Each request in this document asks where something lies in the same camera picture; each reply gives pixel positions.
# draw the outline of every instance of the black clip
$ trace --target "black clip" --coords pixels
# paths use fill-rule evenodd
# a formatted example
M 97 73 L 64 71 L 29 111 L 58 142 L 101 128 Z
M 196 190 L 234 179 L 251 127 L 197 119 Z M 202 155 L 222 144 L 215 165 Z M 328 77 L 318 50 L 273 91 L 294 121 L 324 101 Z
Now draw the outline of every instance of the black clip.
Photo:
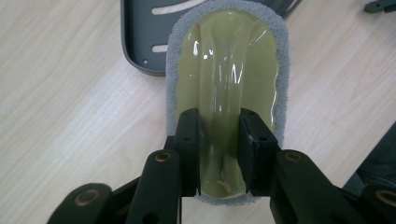
M 368 13 L 396 11 L 396 0 L 381 0 L 369 3 L 364 7 L 364 11 Z

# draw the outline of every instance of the light wood surface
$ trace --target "light wood surface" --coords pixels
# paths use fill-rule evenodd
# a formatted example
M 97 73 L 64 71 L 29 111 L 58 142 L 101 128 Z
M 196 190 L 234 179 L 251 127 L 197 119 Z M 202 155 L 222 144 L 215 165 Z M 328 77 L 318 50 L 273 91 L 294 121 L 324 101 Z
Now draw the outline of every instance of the light wood surface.
M 343 186 L 396 120 L 396 12 L 303 1 L 287 19 L 284 148 Z M 165 82 L 124 58 L 119 0 L 0 1 L 0 223 L 45 223 L 73 189 L 116 189 L 165 140 Z M 269 200 L 183 201 L 183 223 L 272 223 Z

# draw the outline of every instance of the gray sponge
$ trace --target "gray sponge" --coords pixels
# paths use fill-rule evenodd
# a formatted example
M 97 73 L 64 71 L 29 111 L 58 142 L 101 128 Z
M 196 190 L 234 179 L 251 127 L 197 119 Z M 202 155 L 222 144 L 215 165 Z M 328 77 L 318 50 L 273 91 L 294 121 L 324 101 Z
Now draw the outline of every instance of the gray sponge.
M 286 110 L 289 86 L 289 34 L 283 19 L 269 7 L 260 3 L 241 0 L 218 0 L 208 1 L 187 12 L 174 26 L 172 34 L 169 36 L 168 51 L 166 54 L 166 134 L 174 135 L 176 132 L 176 110 L 177 98 L 176 89 L 178 82 L 177 64 L 181 54 L 181 43 L 190 28 L 206 14 L 225 8 L 235 8 L 245 10 L 261 18 L 271 29 L 277 42 L 276 56 L 279 63 L 279 72 L 276 78 L 276 104 L 274 107 L 274 117 L 276 126 L 274 135 L 282 146 L 286 124 Z M 245 194 L 232 199 L 213 199 L 206 196 L 199 197 L 201 200 L 211 204 L 242 204 L 252 203 L 257 198 L 250 194 Z

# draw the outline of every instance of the olive green plastic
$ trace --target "olive green plastic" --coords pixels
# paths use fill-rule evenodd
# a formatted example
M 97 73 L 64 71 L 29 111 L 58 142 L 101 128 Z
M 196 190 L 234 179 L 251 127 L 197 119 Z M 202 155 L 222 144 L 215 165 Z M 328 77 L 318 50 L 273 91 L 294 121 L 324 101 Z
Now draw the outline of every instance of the olive green plastic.
M 205 133 L 200 153 L 201 189 L 208 196 L 245 193 L 237 164 L 241 107 L 257 112 L 274 129 L 276 40 L 258 17 L 222 9 L 187 32 L 178 61 L 177 118 L 198 107 Z

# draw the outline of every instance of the dark fabric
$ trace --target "dark fabric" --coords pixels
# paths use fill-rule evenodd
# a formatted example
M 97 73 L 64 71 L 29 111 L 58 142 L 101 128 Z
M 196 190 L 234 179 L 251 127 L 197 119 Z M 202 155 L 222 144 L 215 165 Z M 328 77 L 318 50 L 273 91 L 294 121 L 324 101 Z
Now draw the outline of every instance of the dark fabric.
M 367 185 L 385 185 L 396 189 L 396 122 L 379 141 L 344 186 L 344 189 L 360 195 Z

